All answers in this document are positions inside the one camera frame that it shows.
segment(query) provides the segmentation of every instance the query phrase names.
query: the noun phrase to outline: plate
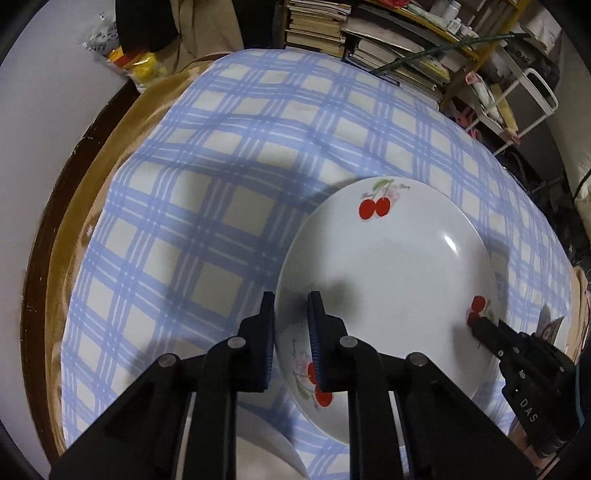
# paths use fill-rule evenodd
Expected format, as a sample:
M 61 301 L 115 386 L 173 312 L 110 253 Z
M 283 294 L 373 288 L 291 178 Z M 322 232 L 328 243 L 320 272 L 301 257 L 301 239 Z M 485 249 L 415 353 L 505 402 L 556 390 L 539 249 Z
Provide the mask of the plate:
M 469 397 L 491 364 L 466 324 L 473 310 L 498 321 L 488 253 L 461 210 L 428 185 L 378 177 L 339 190 L 301 227 L 281 269 L 281 372 L 303 414 L 348 443 L 346 394 L 320 392 L 312 375 L 311 290 L 321 292 L 326 313 L 341 317 L 350 335 L 400 358 L 426 354 Z
M 195 394 L 191 395 L 178 452 L 175 480 L 182 480 Z M 238 407 L 236 480 L 306 480 L 308 473 L 294 446 L 262 418 Z

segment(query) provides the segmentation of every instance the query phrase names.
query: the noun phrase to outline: cherry print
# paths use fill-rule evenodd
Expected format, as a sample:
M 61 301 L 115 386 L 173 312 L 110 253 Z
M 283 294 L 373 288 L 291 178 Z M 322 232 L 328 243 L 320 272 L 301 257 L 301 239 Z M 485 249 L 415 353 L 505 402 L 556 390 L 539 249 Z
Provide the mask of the cherry print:
M 375 213 L 378 216 L 383 217 L 390 211 L 390 199 L 387 197 L 380 198 L 377 202 L 375 202 Z
M 361 202 L 361 205 L 359 205 L 359 216 L 363 220 L 371 218 L 375 212 L 375 205 L 376 204 L 372 199 L 365 199 L 363 202 Z
M 480 295 L 474 297 L 474 300 L 472 300 L 472 311 L 473 312 L 480 313 L 482 310 L 484 310 L 485 306 L 486 306 L 486 300 L 484 297 L 481 297 Z
M 321 407 L 328 407 L 332 402 L 332 393 L 321 392 L 318 388 L 318 385 L 316 385 L 316 390 L 314 390 L 314 396 L 316 397 L 318 405 L 320 405 Z
M 477 321 L 480 318 L 480 315 L 478 315 L 476 312 L 470 312 L 468 314 L 468 326 L 472 326 L 474 325 L 474 322 Z
M 308 378 L 314 385 L 316 385 L 316 377 L 314 376 L 314 364 L 308 365 Z

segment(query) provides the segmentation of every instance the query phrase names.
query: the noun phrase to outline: blue plaid tablecloth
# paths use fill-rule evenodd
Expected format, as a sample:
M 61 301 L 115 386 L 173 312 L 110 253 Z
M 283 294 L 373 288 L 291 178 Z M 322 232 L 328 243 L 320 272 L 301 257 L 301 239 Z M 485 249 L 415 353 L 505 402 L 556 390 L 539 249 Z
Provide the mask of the blue plaid tablecloth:
M 331 57 L 247 50 L 218 60 L 118 170 L 70 302 L 61 350 L 71 444 L 164 352 L 197 355 L 274 290 L 303 221 L 338 188 L 393 175 L 441 191 L 491 256 L 506 321 L 570 321 L 570 264 L 495 158 L 403 90 Z M 476 398 L 507 431 L 502 383 Z M 284 433 L 310 478 L 348 478 L 348 447 L 311 425 L 278 370 L 241 405 Z

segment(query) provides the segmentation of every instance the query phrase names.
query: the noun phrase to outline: white bottle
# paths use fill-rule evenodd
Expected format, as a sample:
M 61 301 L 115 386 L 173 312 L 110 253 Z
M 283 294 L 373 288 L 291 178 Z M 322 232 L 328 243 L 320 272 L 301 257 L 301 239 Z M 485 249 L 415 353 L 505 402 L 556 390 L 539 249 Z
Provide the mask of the white bottle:
M 431 10 L 429 10 L 429 13 L 442 17 L 447 7 L 449 7 L 449 0 L 437 0 L 431 7 Z
M 459 18 L 454 18 L 452 21 L 450 21 L 447 24 L 447 30 L 449 31 L 449 33 L 451 33 L 452 35 L 456 35 L 459 31 L 460 28 L 462 27 L 462 22 Z
M 460 2 L 452 0 L 452 3 L 450 3 L 443 12 L 443 15 L 441 16 L 442 19 L 447 20 L 448 22 L 452 21 L 454 18 L 457 17 L 461 7 L 462 6 L 460 5 Z

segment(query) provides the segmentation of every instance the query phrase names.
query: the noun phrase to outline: screw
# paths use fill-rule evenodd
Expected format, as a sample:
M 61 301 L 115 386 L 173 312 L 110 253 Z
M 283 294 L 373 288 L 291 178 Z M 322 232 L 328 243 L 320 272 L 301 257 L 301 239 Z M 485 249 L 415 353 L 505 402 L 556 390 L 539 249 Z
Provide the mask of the screw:
M 408 359 L 415 367 L 424 367 L 429 363 L 429 359 L 422 353 L 413 352 L 408 356 Z
M 177 358 L 171 353 L 165 353 L 158 358 L 158 365 L 163 368 L 171 367 L 177 362 Z
M 228 347 L 230 348 L 242 348 L 245 345 L 246 340 L 242 337 L 235 336 L 228 339 Z
M 339 343 L 345 348 L 353 348 L 357 346 L 357 339 L 351 335 L 344 335 L 340 338 Z

